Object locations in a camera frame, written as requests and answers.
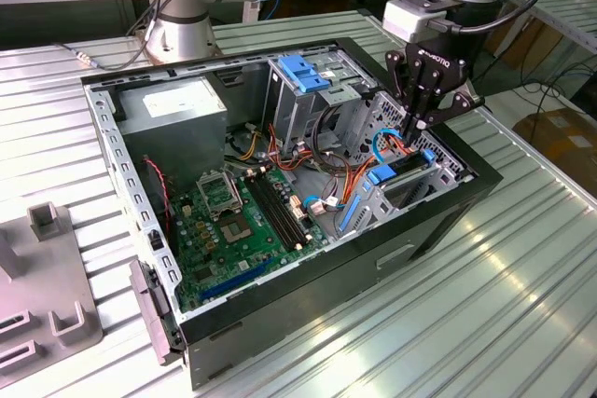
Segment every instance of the cardboard box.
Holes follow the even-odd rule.
[[[535,114],[513,128],[527,142]],[[539,114],[533,146],[597,198],[597,128],[572,109]]]

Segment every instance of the green circuit board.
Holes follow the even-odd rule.
[[[277,200],[290,211],[287,201],[293,191],[282,173],[272,170],[265,178],[279,195]],[[219,182],[210,182],[202,193],[196,188],[171,199],[176,225],[175,258],[183,274],[176,291],[183,311],[227,294],[328,243],[318,225],[309,219],[297,219],[310,241],[300,250],[285,247],[245,182],[243,178],[234,180],[242,209],[226,211],[217,218],[210,214],[205,196],[210,205],[229,200],[229,192]]]

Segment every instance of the yellow cable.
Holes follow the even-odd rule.
[[[253,153],[255,152],[255,147],[257,144],[257,136],[258,132],[254,132],[253,133],[253,140],[251,141],[251,146],[249,147],[249,150],[244,153],[242,156],[239,157],[240,160],[248,160],[249,158],[251,158],[253,156]]]

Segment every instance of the slotted metal table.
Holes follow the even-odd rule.
[[[383,62],[400,47],[356,12],[215,33],[227,53],[350,36]],[[75,47],[116,64],[137,43]],[[54,47],[0,53],[0,221],[45,200],[69,208],[104,329],[98,345],[0,395],[193,396],[181,363],[158,365],[129,284],[132,237],[78,81],[90,73]],[[435,251],[198,395],[587,397],[597,388],[595,199],[486,111],[450,126],[504,176],[495,191]]]
[[[512,0],[516,5],[526,1]],[[574,53],[576,44],[591,53],[597,53],[597,0],[539,0],[527,13],[515,20],[495,54],[509,46],[531,17],[539,19],[572,41],[563,51],[560,62],[552,69],[553,73]]]

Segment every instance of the motherboard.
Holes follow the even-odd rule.
[[[321,228],[302,214],[277,168],[237,178],[215,172],[197,184],[171,198],[176,260],[183,273],[176,291],[183,311],[328,244]]]

